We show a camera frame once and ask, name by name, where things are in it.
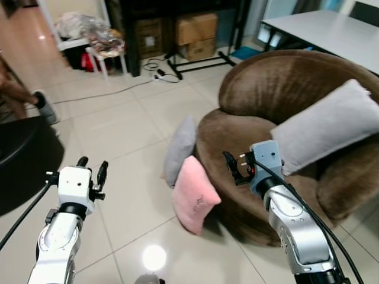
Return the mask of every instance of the gray pillow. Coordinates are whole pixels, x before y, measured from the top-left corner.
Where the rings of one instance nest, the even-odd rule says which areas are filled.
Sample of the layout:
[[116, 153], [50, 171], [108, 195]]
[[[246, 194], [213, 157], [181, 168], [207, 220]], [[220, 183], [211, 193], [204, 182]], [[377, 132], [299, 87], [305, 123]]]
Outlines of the gray pillow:
[[379, 132], [379, 106], [351, 79], [271, 130], [290, 175], [336, 150]]
[[196, 127], [192, 116], [187, 115], [175, 131], [168, 147], [163, 171], [166, 182], [174, 186], [186, 158], [192, 155], [196, 142]]

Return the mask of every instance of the gray sneaker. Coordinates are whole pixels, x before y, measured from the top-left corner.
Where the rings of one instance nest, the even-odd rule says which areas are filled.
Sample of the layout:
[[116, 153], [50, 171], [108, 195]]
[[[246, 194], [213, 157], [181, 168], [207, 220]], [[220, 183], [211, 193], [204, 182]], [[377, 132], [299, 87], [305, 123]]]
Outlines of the gray sneaker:
[[55, 110], [53, 103], [50, 102], [44, 91], [36, 90], [33, 91], [32, 95], [38, 98], [36, 107], [38, 108], [40, 115], [42, 117], [45, 117], [49, 124], [57, 123], [59, 121], [57, 111]]

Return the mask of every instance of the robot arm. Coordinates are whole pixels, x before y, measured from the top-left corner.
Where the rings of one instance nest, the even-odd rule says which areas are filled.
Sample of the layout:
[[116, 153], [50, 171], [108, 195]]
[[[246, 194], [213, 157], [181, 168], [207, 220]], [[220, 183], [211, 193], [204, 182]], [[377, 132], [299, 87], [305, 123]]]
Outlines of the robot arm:
[[224, 155], [237, 185], [250, 183], [250, 190], [262, 198], [268, 211], [268, 221], [277, 232], [284, 253], [297, 283], [350, 283], [337, 270], [329, 243], [314, 219], [299, 200], [276, 178], [256, 164], [271, 169], [282, 178], [282, 161], [278, 143], [274, 140], [251, 145], [246, 159], [248, 177], [237, 174], [236, 160]]
[[94, 211], [95, 199], [104, 200], [102, 193], [107, 177], [108, 163], [100, 167], [97, 185], [91, 180], [92, 170], [86, 168], [87, 157], [77, 166], [63, 168], [58, 177], [59, 209], [50, 210], [46, 226], [37, 243], [37, 263], [29, 284], [72, 283], [74, 258], [80, 247], [80, 232], [87, 215]]

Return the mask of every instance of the brown armchair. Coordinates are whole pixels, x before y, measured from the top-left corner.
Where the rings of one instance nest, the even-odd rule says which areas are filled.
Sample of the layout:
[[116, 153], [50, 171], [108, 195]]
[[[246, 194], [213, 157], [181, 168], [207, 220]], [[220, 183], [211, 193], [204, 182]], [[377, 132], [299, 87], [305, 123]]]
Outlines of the brown armchair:
[[[237, 157], [252, 143], [270, 139], [269, 131], [276, 125], [352, 78], [379, 103], [379, 78], [354, 63], [316, 51], [263, 53], [227, 74], [220, 88], [220, 108], [200, 122], [196, 155], [221, 197], [218, 211], [229, 227], [259, 243], [280, 245], [261, 199], [251, 194], [248, 185], [235, 186], [222, 151]], [[286, 179], [334, 227], [379, 190], [379, 135], [334, 152]]]

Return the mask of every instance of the pink pillow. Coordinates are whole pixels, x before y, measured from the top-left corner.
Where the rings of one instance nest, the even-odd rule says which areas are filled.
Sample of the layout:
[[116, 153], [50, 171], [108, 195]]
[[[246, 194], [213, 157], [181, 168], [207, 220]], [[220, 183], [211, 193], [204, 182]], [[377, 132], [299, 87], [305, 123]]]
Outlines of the pink pillow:
[[172, 202], [181, 224], [196, 235], [201, 235], [205, 216], [221, 202], [203, 166], [194, 156], [184, 160], [172, 192]]

